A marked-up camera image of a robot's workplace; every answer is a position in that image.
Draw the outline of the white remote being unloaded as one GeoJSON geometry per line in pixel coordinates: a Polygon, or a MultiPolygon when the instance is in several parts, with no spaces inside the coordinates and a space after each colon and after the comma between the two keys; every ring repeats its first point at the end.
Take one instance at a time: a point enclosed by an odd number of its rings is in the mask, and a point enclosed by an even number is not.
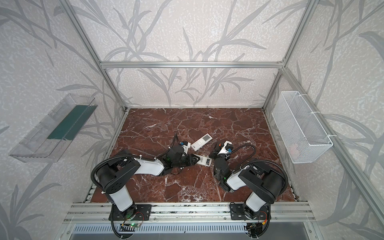
{"type": "Polygon", "coordinates": [[[201,165],[205,167],[210,167],[212,164],[212,159],[205,157],[205,156],[200,156],[200,155],[195,155],[194,158],[196,158],[198,161],[196,162],[196,165],[201,165]]]}

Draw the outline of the white remote with display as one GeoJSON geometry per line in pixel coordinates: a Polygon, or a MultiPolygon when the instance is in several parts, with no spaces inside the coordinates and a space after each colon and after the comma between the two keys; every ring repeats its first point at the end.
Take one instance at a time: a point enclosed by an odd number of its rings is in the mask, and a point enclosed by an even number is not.
{"type": "Polygon", "coordinates": [[[196,142],[194,142],[191,147],[192,149],[196,152],[198,151],[200,148],[202,148],[205,144],[207,144],[208,142],[210,142],[213,138],[209,135],[209,134],[205,134],[204,136],[202,136],[199,140],[197,140],[196,142]]]}

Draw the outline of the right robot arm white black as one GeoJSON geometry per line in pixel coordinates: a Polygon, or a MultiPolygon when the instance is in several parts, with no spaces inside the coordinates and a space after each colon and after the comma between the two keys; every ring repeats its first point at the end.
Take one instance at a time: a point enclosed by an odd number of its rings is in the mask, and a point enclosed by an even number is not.
{"type": "Polygon", "coordinates": [[[262,207],[272,205],[288,187],[288,175],[272,161],[253,160],[232,172],[227,157],[229,154],[213,152],[214,178],[226,192],[234,192],[247,186],[252,193],[243,204],[247,218],[254,219],[262,207]]]}

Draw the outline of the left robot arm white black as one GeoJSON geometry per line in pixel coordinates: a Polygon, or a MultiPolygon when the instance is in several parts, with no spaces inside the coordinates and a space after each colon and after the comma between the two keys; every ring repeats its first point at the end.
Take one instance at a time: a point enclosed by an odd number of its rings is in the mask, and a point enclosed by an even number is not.
{"type": "Polygon", "coordinates": [[[173,146],[153,159],[124,150],[97,164],[91,171],[91,180],[107,196],[113,207],[125,212],[135,205],[126,187],[134,175],[165,176],[174,168],[194,166],[200,160],[201,157],[197,155],[187,154],[181,145],[173,146]]]}

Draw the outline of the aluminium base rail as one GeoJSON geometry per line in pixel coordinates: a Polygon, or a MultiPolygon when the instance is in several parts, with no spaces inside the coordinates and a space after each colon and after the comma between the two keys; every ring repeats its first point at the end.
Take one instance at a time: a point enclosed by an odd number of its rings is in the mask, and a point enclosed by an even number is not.
{"type": "MultiPolygon", "coordinates": [[[[228,223],[229,202],[152,203],[147,223],[228,223]]],[[[111,204],[72,204],[63,223],[107,223],[111,204]]],[[[271,206],[272,222],[314,222],[315,216],[307,202],[276,202],[271,206]]]]}

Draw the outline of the aluminium horizontal frame bar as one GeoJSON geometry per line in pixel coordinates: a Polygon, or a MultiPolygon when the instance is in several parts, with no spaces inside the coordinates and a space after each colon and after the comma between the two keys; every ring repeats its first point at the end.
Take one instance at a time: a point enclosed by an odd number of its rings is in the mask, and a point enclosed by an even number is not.
{"type": "Polygon", "coordinates": [[[104,69],[125,68],[240,68],[279,69],[282,62],[100,62],[104,69]]]}

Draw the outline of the clear plastic wall tray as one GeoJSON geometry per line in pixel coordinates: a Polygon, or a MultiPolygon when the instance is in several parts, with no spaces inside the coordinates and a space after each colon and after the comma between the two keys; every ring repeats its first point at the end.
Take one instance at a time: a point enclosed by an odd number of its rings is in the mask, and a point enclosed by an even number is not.
{"type": "Polygon", "coordinates": [[[97,107],[94,97],[66,95],[9,155],[24,163],[56,163],[97,107]]]}

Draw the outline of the aluminium frame post right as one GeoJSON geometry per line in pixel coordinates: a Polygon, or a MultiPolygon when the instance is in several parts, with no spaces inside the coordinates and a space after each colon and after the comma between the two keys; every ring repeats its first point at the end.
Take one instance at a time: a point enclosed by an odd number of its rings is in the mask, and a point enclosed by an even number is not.
{"type": "Polygon", "coordinates": [[[288,50],[285,54],[285,56],[283,57],[282,59],[282,66],[279,68],[278,70],[278,73],[275,77],[275,80],[273,82],[273,85],[267,95],[267,98],[265,100],[265,103],[262,107],[263,109],[263,112],[266,111],[267,107],[268,107],[268,104],[270,103],[271,101],[271,98],[273,96],[273,93],[275,91],[275,89],[277,88],[277,86],[279,85],[279,81],[280,81],[280,78],[282,77],[283,75],[283,70],[287,67],[288,63],[289,63],[289,60],[290,58],[292,57],[294,51],[295,51],[295,48],[297,46],[297,44],[299,43],[300,41],[300,38],[302,37],[304,31],[305,31],[305,28],[307,27],[310,19],[312,18],[312,15],[314,14],[315,12],[315,9],[317,7],[319,3],[319,0],[310,0],[307,2],[307,5],[306,5],[306,8],[305,8],[305,11],[303,13],[303,16],[299,22],[299,25],[295,31],[295,34],[292,38],[292,41],[288,47],[288,50]]]}

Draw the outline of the aluminium frame post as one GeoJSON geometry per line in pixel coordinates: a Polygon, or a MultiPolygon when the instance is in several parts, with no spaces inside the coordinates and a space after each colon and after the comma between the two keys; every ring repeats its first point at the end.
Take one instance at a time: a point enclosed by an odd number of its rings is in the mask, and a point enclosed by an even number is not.
{"type": "Polygon", "coordinates": [[[89,38],[88,38],[88,36],[87,36],[87,34],[86,34],[86,32],[85,32],[85,30],[84,30],[80,20],[78,19],[77,15],[75,13],[75,10],[73,9],[70,1],[59,0],[59,3],[60,3],[60,6],[61,6],[61,8],[63,10],[63,13],[70,20],[70,22],[73,25],[75,31],[79,35],[81,41],[83,42],[85,48],[87,49],[89,55],[91,56],[94,64],[96,65],[96,68],[98,69],[99,73],[102,75],[103,80],[105,81],[107,86],[112,91],[113,95],[115,96],[115,98],[116,98],[117,102],[119,103],[119,105],[121,106],[121,108],[124,111],[126,111],[127,110],[127,106],[126,106],[123,98],[118,93],[117,88],[113,84],[112,80],[110,79],[110,77],[108,76],[106,71],[102,68],[101,61],[100,61],[100,59],[99,59],[99,57],[98,57],[94,47],[92,46],[92,43],[89,40],[89,38]]]}
{"type": "Polygon", "coordinates": [[[315,12],[315,9],[317,7],[319,3],[319,0],[310,0],[307,2],[307,5],[306,5],[306,8],[305,8],[305,11],[303,13],[303,16],[299,22],[299,25],[295,31],[295,34],[292,38],[292,41],[288,47],[288,50],[285,54],[285,56],[283,57],[282,59],[282,66],[279,68],[278,70],[278,73],[275,77],[275,80],[273,82],[273,85],[267,95],[267,98],[265,100],[265,103],[262,107],[263,109],[263,112],[266,111],[267,107],[268,107],[268,104],[270,103],[271,101],[271,98],[273,96],[273,93],[275,91],[275,89],[277,88],[277,86],[279,85],[279,81],[280,81],[280,78],[282,77],[283,75],[283,70],[287,67],[288,63],[289,63],[289,60],[290,58],[292,57],[294,51],[295,51],[295,48],[297,46],[297,44],[299,43],[300,41],[300,38],[302,37],[304,31],[305,31],[305,28],[307,27],[310,19],[312,18],[312,15],[314,14],[315,12]]]}

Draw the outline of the aluminium frame post left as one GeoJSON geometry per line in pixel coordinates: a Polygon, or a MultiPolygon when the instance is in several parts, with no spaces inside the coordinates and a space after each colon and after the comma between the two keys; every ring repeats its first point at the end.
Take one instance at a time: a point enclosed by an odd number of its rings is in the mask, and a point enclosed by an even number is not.
{"type": "Polygon", "coordinates": [[[61,8],[63,10],[63,13],[70,20],[70,22],[73,25],[75,31],[79,35],[81,41],[83,42],[85,48],[87,49],[89,55],[91,56],[94,64],[96,65],[96,68],[98,69],[99,73],[102,75],[103,80],[105,81],[107,86],[112,91],[113,95],[115,96],[115,98],[116,98],[117,102],[119,103],[119,105],[121,106],[121,108],[124,111],[126,111],[127,110],[127,106],[126,106],[123,98],[118,93],[117,88],[113,84],[112,80],[110,79],[110,77],[108,76],[106,71],[102,68],[101,61],[100,61],[100,59],[99,59],[99,57],[98,57],[94,47],[92,46],[92,43],[89,40],[89,38],[88,38],[88,36],[87,36],[87,34],[86,34],[86,32],[85,32],[85,30],[84,30],[80,20],[78,19],[77,15],[75,13],[75,10],[73,9],[70,1],[59,0],[59,3],[60,3],[60,6],[61,6],[61,8]]]}

